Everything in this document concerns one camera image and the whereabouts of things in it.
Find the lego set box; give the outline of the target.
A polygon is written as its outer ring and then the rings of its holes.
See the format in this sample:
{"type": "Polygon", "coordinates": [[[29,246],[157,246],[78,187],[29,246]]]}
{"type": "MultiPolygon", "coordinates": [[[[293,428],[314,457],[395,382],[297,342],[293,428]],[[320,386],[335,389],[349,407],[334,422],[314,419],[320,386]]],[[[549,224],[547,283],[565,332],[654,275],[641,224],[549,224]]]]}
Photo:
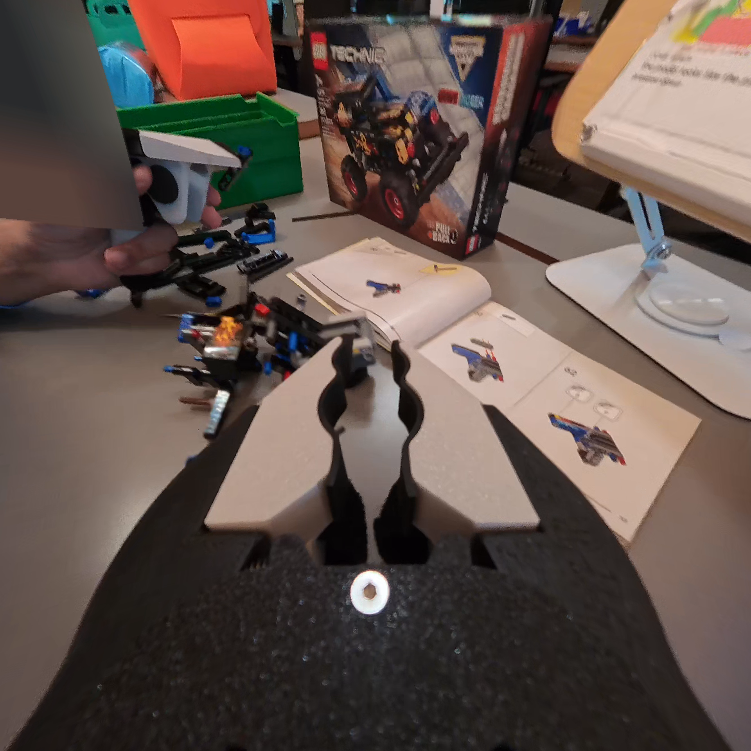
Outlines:
{"type": "Polygon", "coordinates": [[[549,15],[310,21],[330,200],[455,259],[496,239],[549,15]]]}

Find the laminated instruction sheet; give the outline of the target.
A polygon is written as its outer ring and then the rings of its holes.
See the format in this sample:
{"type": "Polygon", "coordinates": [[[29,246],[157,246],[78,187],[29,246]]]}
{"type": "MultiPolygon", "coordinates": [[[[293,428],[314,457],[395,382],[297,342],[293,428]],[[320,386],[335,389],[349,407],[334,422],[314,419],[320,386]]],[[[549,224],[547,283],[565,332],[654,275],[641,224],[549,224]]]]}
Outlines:
{"type": "Polygon", "coordinates": [[[749,227],[749,2],[676,2],[584,120],[584,155],[749,227]]]}

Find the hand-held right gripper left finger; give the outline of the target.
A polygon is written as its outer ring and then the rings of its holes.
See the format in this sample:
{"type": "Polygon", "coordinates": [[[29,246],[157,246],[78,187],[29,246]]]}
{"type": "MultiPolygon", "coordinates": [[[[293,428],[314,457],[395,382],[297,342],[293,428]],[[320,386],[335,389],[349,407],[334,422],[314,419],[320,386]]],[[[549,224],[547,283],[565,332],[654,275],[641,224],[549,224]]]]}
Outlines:
{"type": "Polygon", "coordinates": [[[363,501],[336,431],[353,344],[330,341],[263,399],[205,517],[209,531],[295,535],[326,565],[367,560],[363,501]]]}

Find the document stand with wooden board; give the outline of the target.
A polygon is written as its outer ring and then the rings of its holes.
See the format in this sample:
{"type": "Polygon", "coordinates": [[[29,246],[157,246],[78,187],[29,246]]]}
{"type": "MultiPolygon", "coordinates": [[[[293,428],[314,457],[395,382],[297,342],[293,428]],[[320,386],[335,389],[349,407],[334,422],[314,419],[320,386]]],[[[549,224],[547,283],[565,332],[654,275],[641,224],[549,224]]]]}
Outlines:
{"type": "Polygon", "coordinates": [[[639,243],[560,261],[548,281],[704,399],[750,417],[749,291],[681,258],[663,204],[749,242],[749,227],[584,155],[584,120],[676,2],[624,2],[553,120],[560,155],[620,184],[639,243]]]}

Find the lego pieces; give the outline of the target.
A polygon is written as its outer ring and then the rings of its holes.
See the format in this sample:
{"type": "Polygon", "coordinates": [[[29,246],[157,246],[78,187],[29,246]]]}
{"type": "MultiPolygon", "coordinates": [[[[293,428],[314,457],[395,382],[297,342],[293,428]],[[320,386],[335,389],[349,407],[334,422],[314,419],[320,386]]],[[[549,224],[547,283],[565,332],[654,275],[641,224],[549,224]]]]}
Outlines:
{"type": "Polygon", "coordinates": [[[143,305],[147,293],[166,287],[175,287],[209,308],[218,307],[226,287],[212,277],[213,273],[233,267],[251,285],[294,260],[276,248],[276,219],[267,203],[251,203],[239,228],[229,230],[233,217],[227,216],[216,230],[193,230],[182,235],[165,269],[120,277],[120,285],[128,290],[135,308],[143,305]]]}

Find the person's left hand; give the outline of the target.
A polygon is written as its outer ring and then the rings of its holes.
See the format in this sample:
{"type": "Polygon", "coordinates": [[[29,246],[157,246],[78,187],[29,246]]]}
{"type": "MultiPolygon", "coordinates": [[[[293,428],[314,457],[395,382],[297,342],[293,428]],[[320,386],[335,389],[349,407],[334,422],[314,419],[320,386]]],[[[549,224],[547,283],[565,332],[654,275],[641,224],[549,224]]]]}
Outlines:
{"type": "Polygon", "coordinates": [[[172,225],[157,222],[125,243],[110,231],[1,220],[1,306],[89,288],[110,289],[122,276],[156,273],[177,242],[172,225]]]}

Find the green plastic bin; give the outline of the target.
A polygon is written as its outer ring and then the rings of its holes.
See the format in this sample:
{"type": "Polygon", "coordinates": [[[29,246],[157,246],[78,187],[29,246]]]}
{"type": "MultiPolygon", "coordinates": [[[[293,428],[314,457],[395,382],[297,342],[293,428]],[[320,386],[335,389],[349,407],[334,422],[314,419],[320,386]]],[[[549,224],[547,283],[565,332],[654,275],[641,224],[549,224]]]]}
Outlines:
{"type": "Polygon", "coordinates": [[[249,148],[249,164],[221,193],[222,210],[304,190],[297,115],[264,93],[121,108],[118,118],[125,128],[207,138],[233,151],[249,148]]]}

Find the blue round bag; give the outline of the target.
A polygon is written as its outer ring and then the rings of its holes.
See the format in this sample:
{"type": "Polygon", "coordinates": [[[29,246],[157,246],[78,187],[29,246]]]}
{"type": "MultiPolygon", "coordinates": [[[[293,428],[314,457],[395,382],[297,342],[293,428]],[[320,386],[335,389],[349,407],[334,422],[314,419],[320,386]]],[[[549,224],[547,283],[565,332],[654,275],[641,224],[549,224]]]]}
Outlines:
{"type": "Polygon", "coordinates": [[[101,64],[117,108],[155,102],[155,66],[143,50],[124,41],[98,47],[101,64]]]}

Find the lego chassis with flame sticker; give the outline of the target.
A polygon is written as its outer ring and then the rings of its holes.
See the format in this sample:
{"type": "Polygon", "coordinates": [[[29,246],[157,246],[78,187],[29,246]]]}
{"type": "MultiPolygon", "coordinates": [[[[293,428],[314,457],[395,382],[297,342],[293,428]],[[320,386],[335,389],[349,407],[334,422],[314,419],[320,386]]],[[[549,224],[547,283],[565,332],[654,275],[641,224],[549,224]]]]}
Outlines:
{"type": "Polygon", "coordinates": [[[224,425],[241,380],[261,369],[254,330],[238,308],[220,314],[184,313],[178,325],[177,341],[194,350],[194,363],[166,365],[163,371],[209,393],[182,401],[208,408],[203,437],[211,441],[224,425]]]}

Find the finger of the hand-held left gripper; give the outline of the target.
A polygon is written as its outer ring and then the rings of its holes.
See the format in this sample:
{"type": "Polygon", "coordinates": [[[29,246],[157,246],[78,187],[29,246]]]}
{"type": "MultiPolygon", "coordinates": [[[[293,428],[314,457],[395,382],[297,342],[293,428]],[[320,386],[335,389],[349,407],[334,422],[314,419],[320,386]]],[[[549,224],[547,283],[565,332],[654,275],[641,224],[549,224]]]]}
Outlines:
{"type": "Polygon", "coordinates": [[[218,192],[226,192],[237,182],[254,155],[248,146],[231,148],[222,143],[201,137],[137,130],[136,136],[144,157],[197,164],[212,173],[224,170],[216,183],[218,192]]]}

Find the green plastic crate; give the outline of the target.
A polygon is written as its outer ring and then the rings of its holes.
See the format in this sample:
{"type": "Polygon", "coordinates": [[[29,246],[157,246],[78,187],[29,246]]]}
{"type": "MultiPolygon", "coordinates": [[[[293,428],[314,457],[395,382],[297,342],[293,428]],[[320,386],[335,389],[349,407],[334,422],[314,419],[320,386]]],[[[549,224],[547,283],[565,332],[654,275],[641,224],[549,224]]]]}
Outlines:
{"type": "Polygon", "coordinates": [[[126,42],[145,50],[127,1],[84,1],[83,6],[97,47],[126,42]]]}

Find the lego instruction booklet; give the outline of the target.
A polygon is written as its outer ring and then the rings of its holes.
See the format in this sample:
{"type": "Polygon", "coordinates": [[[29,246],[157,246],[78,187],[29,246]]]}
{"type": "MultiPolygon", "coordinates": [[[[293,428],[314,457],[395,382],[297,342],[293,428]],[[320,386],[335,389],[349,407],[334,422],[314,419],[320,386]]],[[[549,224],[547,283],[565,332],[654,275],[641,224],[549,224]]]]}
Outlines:
{"type": "Polygon", "coordinates": [[[490,301],[487,280],[381,238],[301,265],[289,278],[333,313],[364,312],[382,347],[417,345],[497,408],[630,545],[700,419],[490,301]]]}

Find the orange folded box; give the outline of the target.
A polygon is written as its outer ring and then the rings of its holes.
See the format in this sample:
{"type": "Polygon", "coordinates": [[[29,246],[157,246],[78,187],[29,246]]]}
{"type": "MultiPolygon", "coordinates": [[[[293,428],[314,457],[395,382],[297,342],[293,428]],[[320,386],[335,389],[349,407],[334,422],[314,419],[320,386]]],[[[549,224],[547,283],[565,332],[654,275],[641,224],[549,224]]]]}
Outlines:
{"type": "Polygon", "coordinates": [[[262,1],[129,1],[142,42],[180,101],[277,90],[262,1]]]}

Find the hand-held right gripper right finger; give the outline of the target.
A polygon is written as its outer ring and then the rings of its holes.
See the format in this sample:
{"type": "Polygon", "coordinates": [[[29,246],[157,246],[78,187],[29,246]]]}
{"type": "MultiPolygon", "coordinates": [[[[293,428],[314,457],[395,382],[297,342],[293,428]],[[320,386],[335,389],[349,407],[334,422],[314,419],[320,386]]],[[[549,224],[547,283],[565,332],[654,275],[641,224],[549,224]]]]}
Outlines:
{"type": "Polygon", "coordinates": [[[408,344],[391,346],[399,475],[373,522],[387,564],[424,564],[445,537],[530,532],[540,518],[487,410],[408,344]]]}

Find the grey blue lego sub-assembly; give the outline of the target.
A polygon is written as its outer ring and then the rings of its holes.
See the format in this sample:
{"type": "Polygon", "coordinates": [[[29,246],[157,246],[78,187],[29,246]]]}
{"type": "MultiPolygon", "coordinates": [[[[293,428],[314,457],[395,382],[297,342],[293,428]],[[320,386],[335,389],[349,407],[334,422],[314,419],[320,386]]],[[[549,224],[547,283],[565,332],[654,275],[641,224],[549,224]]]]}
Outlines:
{"type": "Polygon", "coordinates": [[[375,333],[361,311],[332,314],[320,322],[280,297],[263,298],[250,291],[245,312],[267,376],[275,372],[287,380],[336,337],[352,337],[352,355],[344,370],[346,388],[360,383],[376,362],[375,333]]]}

